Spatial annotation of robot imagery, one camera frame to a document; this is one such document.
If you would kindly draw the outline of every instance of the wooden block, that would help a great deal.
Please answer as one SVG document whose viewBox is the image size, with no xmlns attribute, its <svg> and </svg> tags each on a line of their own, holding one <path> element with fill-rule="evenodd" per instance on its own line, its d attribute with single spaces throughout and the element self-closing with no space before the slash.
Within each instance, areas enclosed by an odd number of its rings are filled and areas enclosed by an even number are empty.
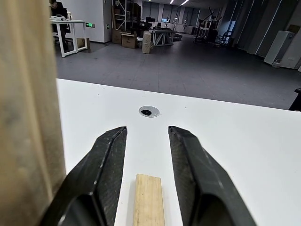
<svg viewBox="0 0 301 226">
<path fill-rule="evenodd" d="M 134 226 L 164 226 L 161 179 L 136 176 Z"/>
</svg>

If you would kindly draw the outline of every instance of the window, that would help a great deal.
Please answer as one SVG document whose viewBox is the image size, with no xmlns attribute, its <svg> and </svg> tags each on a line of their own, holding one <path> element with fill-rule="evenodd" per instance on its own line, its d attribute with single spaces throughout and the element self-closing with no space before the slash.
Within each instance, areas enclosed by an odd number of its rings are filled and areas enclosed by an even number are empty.
<svg viewBox="0 0 301 226">
<path fill-rule="evenodd" d="M 170 19 L 170 22 L 172 23 L 176 15 L 178 15 L 178 19 L 179 19 L 180 11 L 181 11 L 181 7 L 179 6 L 164 5 L 162 18 L 166 19 L 168 17 Z"/>
<path fill-rule="evenodd" d="M 142 18 L 145 19 L 147 17 L 151 17 L 155 18 L 156 21 L 158 21 L 159 5 L 159 3 L 144 1 L 142 8 Z"/>
<path fill-rule="evenodd" d="M 185 22 L 185 19 L 187 18 L 187 25 L 196 26 L 198 22 L 199 13 L 200 13 L 199 8 L 186 7 L 184 11 L 182 24 Z"/>
</svg>

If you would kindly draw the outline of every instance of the white table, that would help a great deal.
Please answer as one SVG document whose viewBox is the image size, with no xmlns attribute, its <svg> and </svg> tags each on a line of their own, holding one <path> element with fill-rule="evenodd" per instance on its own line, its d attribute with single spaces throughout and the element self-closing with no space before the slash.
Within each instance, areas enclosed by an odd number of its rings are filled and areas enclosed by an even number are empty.
<svg viewBox="0 0 301 226">
<path fill-rule="evenodd" d="M 68 56 L 68 55 L 73 54 L 73 53 L 78 53 L 79 51 L 84 50 L 84 49 L 88 49 L 86 31 L 85 31 L 85 28 L 86 28 L 85 23 L 86 22 L 84 20 L 52 20 L 52 19 L 50 19 L 50 23 L 51 24 L 56 24 L 62 57 Z M 64 48 L 63 48 L 63 40 L 62 40 L 62 34 L 61 34 L 61 29 L 60 29 L 61 24 L 70 24 L 70 30 L 71 30 L 71 34 L 72 34 L 72 41 L 73 41 L 74 50 L 66 52 L 66 53 L 64 52 Z M 75 26 L 74 26 L 74 24 L 83 24 L 84 39 L 85 39 L 85 46 L 84 47 L 78 48 L 77 39 L 76 39 L 76 36 L 75 36 Z"/>
<path fill-rule="evenodd" d="M 127 126 L 116 226 L 133 225 L 135 176 L 160 177 L 166 226 L 181 226 L 168 126 L 189 130 L 228 172 L 258 226 L 301 222 L 301 113 L 57 80 L 66 170 L 107 130 Z M 156 118 L 138 113 L 144 105 Z"/>
</svg>

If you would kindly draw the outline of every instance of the wooden board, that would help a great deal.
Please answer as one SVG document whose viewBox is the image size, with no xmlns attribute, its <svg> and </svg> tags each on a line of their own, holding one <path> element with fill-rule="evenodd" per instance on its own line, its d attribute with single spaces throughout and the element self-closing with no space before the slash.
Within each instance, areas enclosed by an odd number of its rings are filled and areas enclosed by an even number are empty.
<svg viewBox="0 0 301 226">
<path fill-rule="evenodd" d="M 160 178 L 137 174 L 134 226 L 164 226 Z"/>
<path fill-rule="evenodd" d="M 0 225 L 33 226 L 65 177 L 47 1 L 0 7 Z"/>
</svg>

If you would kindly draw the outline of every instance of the table leg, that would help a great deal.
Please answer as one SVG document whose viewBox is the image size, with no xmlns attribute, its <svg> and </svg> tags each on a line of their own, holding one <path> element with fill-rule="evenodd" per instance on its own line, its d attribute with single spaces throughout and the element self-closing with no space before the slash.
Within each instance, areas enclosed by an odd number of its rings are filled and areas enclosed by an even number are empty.
<svg viewBox="0 0 301 226">
<path fill-rule="evenodd" d="M 76 35 L 75 35 L 75 26 L 74 23 L 71 24 L 72 27 L 72 40 L 73 40 L 73 48 L 75 50 L 75 53 L 78 53 L 78 46 L 77 46 L 77 39 L 76 39 Z"/>
<path fill-rule="evenodd" d="M 60 27 L 59 24 L 56 24 L 56 27 L 57 27 L 58 40 L 60 42 L 60 48 L 61 48 L 62 57 L 65 57 L 65 52 L 64 52 L 64 47 L 63 47 L 63 39 L 62 39 L 62 33 L 61 33 L 61 27 Z"/>
<path fill-rule="evenodd" d="M 86 36 L 86 25 L 85 23 L 83 23 L 84 25 L 84 39 L 85 39 L 85 47 L 86 49 L 88 49 L 88 44 L 87 44 L 87 36 Z"/>
</svg>

